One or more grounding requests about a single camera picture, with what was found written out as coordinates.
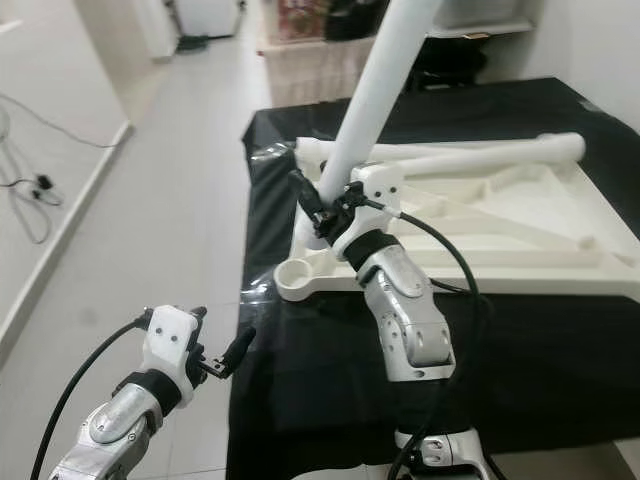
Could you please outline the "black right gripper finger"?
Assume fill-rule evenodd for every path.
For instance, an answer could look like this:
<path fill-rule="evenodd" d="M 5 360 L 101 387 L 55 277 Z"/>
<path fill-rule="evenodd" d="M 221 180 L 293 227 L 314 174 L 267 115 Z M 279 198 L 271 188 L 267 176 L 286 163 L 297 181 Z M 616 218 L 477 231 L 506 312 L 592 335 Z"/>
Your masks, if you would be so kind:
<path fill-rule="evenodd" d="M 314 183 L 297 169 L 289 172 L 288 182 L 297 193 L 297 204 L 308 223 L 315 230 L 323 229 L 329 221 L 329 210 Z"/>

